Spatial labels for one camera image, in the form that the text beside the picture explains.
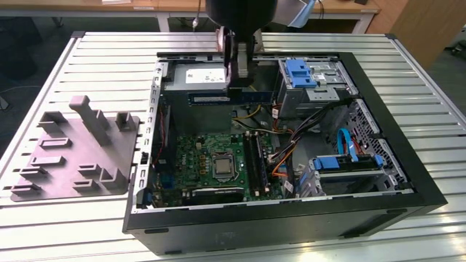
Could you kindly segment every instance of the desk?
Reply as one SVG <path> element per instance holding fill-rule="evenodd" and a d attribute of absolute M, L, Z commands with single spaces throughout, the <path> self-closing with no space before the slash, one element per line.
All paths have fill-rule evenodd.
<path fill-rule="evenodd" d="M 448 204 L 375 235 L 294 245 L 156 257 L 121 233 L 125 195 L 14 203 L 10 191 L 42 130 L 44 111 L 71 96 L 112 115 L 145 119 L 157 52 L 215 51 L 213 33 L 93 33 L 72 38 L 0 160 L 0 261 L 407 261 L 466 255 L 466 121 L 396 40 L 384 35 L 264 33 L 265 51 L 352 52 Z M 145 132 L 148 124 L 139 127 Z"/>
<path fill-rule="evenodd" d="M 133 0 L 131 4 L 101 5 L 100 0 L 0 0 L 0 16 L 45 17 L 156 17 L 161 32 L 169 32 L 169 17 L 195 17 L 197 0 Z M 354 34 L 363 34 L 380 11 L 372 0 L 367 5 L 354 1 L 324 0 L 324 18 L 358 20 Z M 310 19 L 319 18 L 319 4 Z M 200 17 L 204 13 L 201 1 Z"/>

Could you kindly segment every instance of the aluminum worktable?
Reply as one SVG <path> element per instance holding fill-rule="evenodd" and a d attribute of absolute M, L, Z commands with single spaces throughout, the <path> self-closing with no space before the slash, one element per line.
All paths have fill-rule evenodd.
<path fill-rule="evenodd" d="M 396 40 L 384 35 L 263 34 L 265 51 L 352 52 L 448 204 L 371 237 L 192 253 L 199 261 L 431 261 L 466 255 L 466 121 Z M 215 51 L 213 33 L 85 33 L 72 38 L 0 161 L 0 189 L 13 185 L 42 130 L 44 111 L 73 112 L 88 95 L 107 115 L 145 117 L 157 52 Z M 147 261 L 121 233 L 127 195 L 14 203 L 0 191 L 0 261 Z"/>

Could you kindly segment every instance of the orange wire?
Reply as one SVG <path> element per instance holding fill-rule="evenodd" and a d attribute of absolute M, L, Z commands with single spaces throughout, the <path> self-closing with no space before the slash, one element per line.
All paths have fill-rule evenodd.
<path fill-rule="evenodd" d="M 288 176 L 286 173 L 275 173 L 273 176 L 281 176 L 281 177 L 286 177 Z"/>
<path fill-rule="evenodd" d="M 279 129 L 277 129 L 276 123 L 277 123 L 277 119 L 273 120 L 273 123 L 272 123 L 272 125 L 271 125 L 272 130 L 276 131 L 276 132 L 281 132 L 283 130 L 279 130 Z M 290 133 L 290 134 L 294 133 L 294 132 L 292 132 L 292 129 L 287 129 L 286 132 Z"/>
<path fill-rule="evenodd" d="M 295 150 L 296 146 L 292 147 L 292 149 L 287 152 L 287 154 L 284 155 L 281 161 L 277 163 L 276 167 L 273 168 L 273 171 L 271 172 L 271 174 L 273 176 L 280 175 L 280 173 L 276 173 L 276 170 L 279 168 L 279 166 L 283 164 L 284 160 L 288 158 L 288 156 L 291 155 L 292 151 Z"/>
<path fill-rule="evenodd" d="M 360 148 L 359 143 L 356 142 L 356 139 L 351 138 L 351 140 L 352 140 L 352 143 L 355 143 L 358 153 L 362 154 L 363 153 L 363 149 Z"/>

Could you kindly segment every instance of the black cable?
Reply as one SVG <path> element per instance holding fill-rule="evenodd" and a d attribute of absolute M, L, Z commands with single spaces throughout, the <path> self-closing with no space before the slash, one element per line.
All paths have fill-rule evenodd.
<path fill-rule="evenodd" d="M 271 159 L 275 159 L 279 157 L 283 153 L 286 153 L 292 146 L 298 143 L 300 140 L 303 133 L 318 125 L 318 123 L 322 121 L 323 117 L 326 116 L 326 113 L 332 110 L 335 107 L 342 105 L 348 105 L 354 101 L 354 98 L 346 98 L 338 102 L 328 103 L 323 108 L 320 108 L 306 120 L 299 124 L 296 130 L 294 131 L 288 144 L 284 146 L 284 148 L 272 156 Z"/>
<path fill-rule="evenodd" d="M 271 116 L 269 108 L 267 106 L 261 106 L 261 108 L 265 110 L 267 114 Z"/>
<path fill-rule="evenodd" d="M 201 13 L 201 0 L 199 0 L 197 4 L 197 14 L 196 14 L 196 19 L 199 19 L 199 14 Z"/>

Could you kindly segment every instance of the wooden desk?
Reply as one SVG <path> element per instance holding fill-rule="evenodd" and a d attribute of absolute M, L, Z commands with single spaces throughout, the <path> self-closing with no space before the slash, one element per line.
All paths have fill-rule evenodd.
<path fill-rule="evenodd" d="M 156 17 L 161 32 L 169 32 L 169 17 L 195 17 L 197 0 L 133 0 L 131 4 L 103 5 L 100 0 L 0 0 L 0 16 L 45 17 Z M 360 5 L 348 0 L 323 0 L 324 19 L 358 20 L 352 33 L 364 33 L 380 8 L 368 0 Z M 316 3 L 310 19 L 319 18 Z"/>
<path fill-rule="evenodd" d="M 374 0 L 382 12 L 368 33 L 391 33 L 428 68 L 466 23 L 464 0 Z"/>
<path fill-rule="evenodd" d="M 156 11 L 159 0 L 132 0 L 131 4 L 101 4 L 101 0 L 0 0 L 0 9 L 36 11 Z"/>
<path fill-rule="evenodd" d="M 355 1 L 348 0 L 322 0 L 322 3 L 328 14 L 360 14 L 378 13 L 380 11 L 379 6 L 372 0 L 366 5 L 356 4 Z M 196 12 L 197 4 L 197 0 L 159 0 L 159 11 Z M 316 3 L 314 13 L 319 13 L 319 8 L 320 5 Z M 201 0 L 201 11 L 204 10 L 205 1 Z"/>
<path fill-rule="evenodd" d="M 201 0 L 201 12 L 205 10 L 204 0 Z M 380 8 L 368 0 L 366 5 L 356 4 L 352 0 L 322 0 L 324 6 L 324 19 L 358 20 L 354 27 L 354 34 L 363 34 L 372 21 L 372 17 L 379 13 Z M 197 0 L 159 0 L 159 12 L 167 12 L 168 17 L 195 17 L 197 13 Z M 320 5 L 314 6 L 310 19 L 319 19 Z"/>

